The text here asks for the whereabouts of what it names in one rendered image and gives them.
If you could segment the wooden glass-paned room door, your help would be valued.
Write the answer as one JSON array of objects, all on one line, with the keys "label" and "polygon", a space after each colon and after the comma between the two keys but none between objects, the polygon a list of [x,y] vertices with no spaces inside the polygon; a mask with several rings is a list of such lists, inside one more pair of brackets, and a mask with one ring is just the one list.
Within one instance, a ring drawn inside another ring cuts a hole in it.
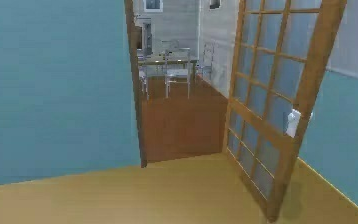
[{"label": "wooden glass-paned room door", "polygon": [[[239,0],[223,150],[278,221],[347,0]],[[294,138],[287,116],[301,119]]]}]

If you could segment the wooden dining table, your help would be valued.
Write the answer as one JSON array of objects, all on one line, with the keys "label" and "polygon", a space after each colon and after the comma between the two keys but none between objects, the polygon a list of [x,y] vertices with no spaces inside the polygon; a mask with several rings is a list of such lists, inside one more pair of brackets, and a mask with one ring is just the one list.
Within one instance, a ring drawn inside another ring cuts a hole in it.
[{"label": "wooden dining table", "polygon": [[[195,66],[197,63],[197,59],[194,57],[191,57],[191,81],[193,78],[193,75],[195,73]],[[165,83],[165,77],[164,77],[164,68],[165,68],[165,62],[164,62],[164,56],[162,57],[148,57],[145,59],[144,64],[147,66],[147,76],[148,78],[151,77],[151,74],[148,72],[148,67],[149,66],[157,66],[158,68],[161,69],[161,76],[164,78],[164,83]],[[169,67],[170,68],[185,68],[186,67],[186,63],[185,62],[174,62],[174,61],[170,61],[169,62]]]}]

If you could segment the metal frame chair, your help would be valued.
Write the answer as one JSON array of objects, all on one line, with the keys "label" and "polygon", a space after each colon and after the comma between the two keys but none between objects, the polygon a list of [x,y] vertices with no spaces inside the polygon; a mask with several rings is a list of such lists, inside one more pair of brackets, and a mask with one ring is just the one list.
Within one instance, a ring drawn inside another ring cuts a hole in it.
[{"label": "metal frame chair", "polygon": [[147,66],[144,64],[144,61],[146,59],[145,51],[143,49],[138,49],[137,56],[138,56],[139,81],[141,83],[142,93],[146,95],[146,98],[149,98]]},{"label": "metal frame chair", "polygon": [[[169,62],[185,62],[185,68],[170,68]],[[164,52],[164,77],[165,77],[165,97],[169,97],[170,84],[179,83],[187,85],[187,97],[190,97],[191,86],[191,56],[189,48],[176,48]]]},{"label": "metal frame chair", "polygon": [[212,79],[212,69],[214,61],[214,44],[212,42],[206,42],[203,47],[202,63],[201,63],[201,75],[205,80],[210,81]]}]

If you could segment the white framed wall picture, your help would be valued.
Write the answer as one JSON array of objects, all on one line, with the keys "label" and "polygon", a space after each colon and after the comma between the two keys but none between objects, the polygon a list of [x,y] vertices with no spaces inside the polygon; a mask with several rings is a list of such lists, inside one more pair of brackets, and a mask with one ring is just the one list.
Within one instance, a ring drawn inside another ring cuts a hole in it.
[{"label": "white framed wall picture", "polygon": [[163,11],[163,0],[143,0],[144,11],[159,13]]}]

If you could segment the grey tall cabinet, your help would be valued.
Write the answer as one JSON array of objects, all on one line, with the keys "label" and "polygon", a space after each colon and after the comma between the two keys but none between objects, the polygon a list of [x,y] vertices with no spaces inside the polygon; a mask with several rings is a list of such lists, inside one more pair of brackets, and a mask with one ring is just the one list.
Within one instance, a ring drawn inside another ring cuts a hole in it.
[{"label": "grey tall cabinet", "polygon": [[141,29],[141,49],[146,55],[151,55],[152,51],[152,23],[150,18],[138,17],[136,26]]}]

